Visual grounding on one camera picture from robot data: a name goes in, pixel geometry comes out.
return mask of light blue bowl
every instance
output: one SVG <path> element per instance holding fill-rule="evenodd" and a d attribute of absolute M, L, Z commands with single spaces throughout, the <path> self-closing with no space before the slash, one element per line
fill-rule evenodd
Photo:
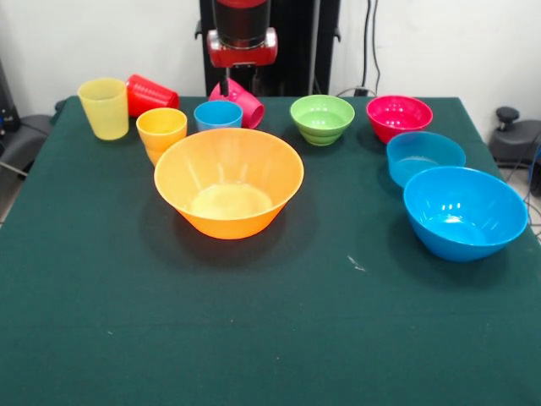
<path fill-rule="evenodd" d="M 243 109 L 232 101 L 207 101 L 197 106 L 194 117 L 199 131 L 239 128 L 243 121 Z"/>
<path fill-rule="evenodd" d="M 463 167 L 464 150 L 447 137 L 425 131 L 403 133 L 387 144 L 387 161 L 392 180 L 400 187 L 419 172 L 431 167 Z"/>
<path fill-rule="evenodd" d="M 521 196 L 501 180 L 465 167 L 435 167 L 404 188 L 413 230 L 437 256 L 457 262 L 501 250 L 524 231 Z"/>

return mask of orange bowl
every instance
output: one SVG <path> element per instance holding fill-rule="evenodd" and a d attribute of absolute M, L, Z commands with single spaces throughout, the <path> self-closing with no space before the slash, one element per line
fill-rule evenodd
<path fill-rule="evenodd" d="M 254 129 L 211 129 L 169 148 L 156 164 L 161 197 L 200 232 L 243 239 L 265 229 L 303 182 L 298 153 Z"/>

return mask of floor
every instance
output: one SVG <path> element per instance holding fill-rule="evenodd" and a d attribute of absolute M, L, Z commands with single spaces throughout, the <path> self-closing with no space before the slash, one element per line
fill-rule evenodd
<path fill-rule="evenodd" d="M 0 227 L 8 217 L 11 207 L 14 205 L 19 196 L 19 192 L 23 186 L 23 181 L 17 175 L 3 173 L 2 182 L 0 183 Z"/>
<path fill-rule="evenodd" d="M 502 169 L 501 173 L 504 179 L 507 179 L 511 174 L 511 170 Z M 513 173 L 509 184 L 518 192 L 523 198 L 527 196 L 528 183 L 527 183 L 527 170 L 520 169 Z M 2 181 L 2 190 L 0 192 L 0 227 L 3 225 L 7 218 L 11 207 L 17 200 L 17 196 L 23 186 L 23 181 L 16 175 L 9 174 L 4 177 Z M 541 211 L 541 198 L 535 198 L 530 196 L 530 203 L 534 208 L 529 209 L 530 217 L 532 218 L 532 229 L 537 233 L 541 233 L 541 212 L 537 212 L 535 209 Z"/>

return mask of orange cup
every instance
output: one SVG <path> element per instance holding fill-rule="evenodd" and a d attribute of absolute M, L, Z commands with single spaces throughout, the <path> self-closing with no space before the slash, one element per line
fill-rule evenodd
<path fill-rule="evenodd" d="M 161 197 L 200 232 L 243 239 L 266 228 L 303 182 L 298 153 L 253 129 L 211 129 L 173 145 L 156 165 Z"/>
<path fill-rule="evenodd" d="M 176 108 L 155 108 L 139 116 L 137 131 L 153 165 L 167 148 L 186 136 L 187 123 L 186 115 Z"/>

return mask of yellow cup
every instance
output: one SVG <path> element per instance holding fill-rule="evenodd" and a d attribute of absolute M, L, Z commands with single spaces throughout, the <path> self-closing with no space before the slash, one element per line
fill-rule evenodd
<path fill-rule="evenodd" d="M 176 108 L 161 107 L 144 112 L 137 130 L 153 165 L 167 149 L 186 136 L 188 119 Z"/>
<path fill-rule="evenodd" d="M 111 141 L 128 133 L 128 93 L 124 82 L 111 78 L 91 80 L 82 84 L 77 94 L 96 137 Z"/>

